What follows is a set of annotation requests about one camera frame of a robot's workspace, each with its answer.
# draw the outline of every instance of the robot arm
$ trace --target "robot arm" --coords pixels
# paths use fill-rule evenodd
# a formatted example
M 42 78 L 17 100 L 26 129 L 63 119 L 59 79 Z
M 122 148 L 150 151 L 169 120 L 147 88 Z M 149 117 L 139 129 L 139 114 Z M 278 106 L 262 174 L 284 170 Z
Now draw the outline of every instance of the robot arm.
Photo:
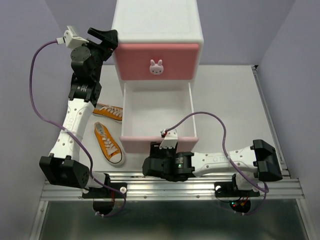
M 170 182 L 184 182 L 188 178 L 210 173 L 236 172 L 223 152 L 176 153 L 177 144 L 178 135 L 175 129 L 168 132 L 161 144 L 151 143 L 150 156 L 143 163 L 142 173 Z M 254 184 L 279 181 L 283 178 L 275 149 L 263 140 L 254 140 L 252 146 L 231 151 L 228 155 Z M 238 172 L 232 176 L 230 182 L 216 182 L 215 186 L 219 186 L 216 195 L 221 198 L 243 197 L 248 194 L 251 194 L 251 197 L 259 196 L 257 189 Z
M 68 26 L 58 44 L 65 43 L 71 52 L 71 67 L 74 71 L 68 95 L 68 108 L 63 122 L 66 130 L 61 130 L 49 156 L 42 156 L 40 168 L 53 185 L 74 188 L 99 187 L 91 180 L 89 168 L 79 163 L 80 146 L 68 132 L 73 133 L 81 142 L 101 92 L 100 74 L 103 62 L 112 55 L 118 46 L 116 30 L 100 31 L 90 28 L 88 33 L 101 40 L 100 44 L 78 36 L 75 29 Z M 103 173 L 92 173 L 104 183 Z

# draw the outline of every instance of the orange sneaker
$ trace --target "orange sneaker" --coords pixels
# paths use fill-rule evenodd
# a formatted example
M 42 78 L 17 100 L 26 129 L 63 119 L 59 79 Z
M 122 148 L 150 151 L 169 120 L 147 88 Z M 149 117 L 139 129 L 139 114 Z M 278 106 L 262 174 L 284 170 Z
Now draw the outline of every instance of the orange sneaker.
M 125 162 L 124 155 L 108 129 L 100 122 L 96 122 L 94 134 L 108 163 L 112 166 L 121 166 Z
M 101 103 L 98 103 L 95 109 L 93 110 L 93 114 L 111 118 L 112 120 L 115 120 L 118 123 L 122 122 L 122 112 L 122 107 L 104 105 Z

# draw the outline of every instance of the white shoe sole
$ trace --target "white shoe sole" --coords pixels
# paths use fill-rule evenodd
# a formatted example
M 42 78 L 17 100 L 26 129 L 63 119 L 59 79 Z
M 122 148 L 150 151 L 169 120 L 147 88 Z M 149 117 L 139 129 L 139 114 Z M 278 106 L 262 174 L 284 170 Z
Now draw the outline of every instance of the white shoe sole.
M 107 118 L 107 119 L 111 119 L 113 121 L 115 121 L 116 123 L 118 124 L 122 124 L 122 120 L 115 120 L 111 117 L 108 117 L 108 116 L 104 116 L 104 115 L 101 115 L 101 114 L 97 114 L 97 113 L 92 113 L 93 115 L 95 115 L 96 117 L 103 117 L 103 118 Z

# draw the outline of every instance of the glass panel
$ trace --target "glass panel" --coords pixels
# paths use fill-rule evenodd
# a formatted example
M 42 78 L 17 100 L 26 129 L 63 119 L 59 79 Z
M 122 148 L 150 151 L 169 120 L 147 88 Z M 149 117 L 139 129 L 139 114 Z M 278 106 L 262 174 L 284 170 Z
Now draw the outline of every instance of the glass panel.
M 252 216 L 234 214 L 219 205 L 223 203 L 216 200 L 127 202 L 120 215 L 101 218 L 95 216 L 90 201 L 53 201 L 48 205 L 40 239 L 308 239 L 294 199 L 267 200 Z

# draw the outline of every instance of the bunny drawer knob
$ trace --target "bunny drawer knob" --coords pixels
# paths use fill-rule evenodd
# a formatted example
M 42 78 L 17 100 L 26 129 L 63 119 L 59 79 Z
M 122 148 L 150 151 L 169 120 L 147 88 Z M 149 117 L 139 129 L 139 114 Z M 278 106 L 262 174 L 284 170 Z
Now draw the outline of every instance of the bunny drawer knob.
M 164 66 L 162 65 L 162 60 L 160 59 L 158 63 L 155 63 L 153 59 L 150 60 L 150 73 L 154 75 L 159 75 L 164 72 Z

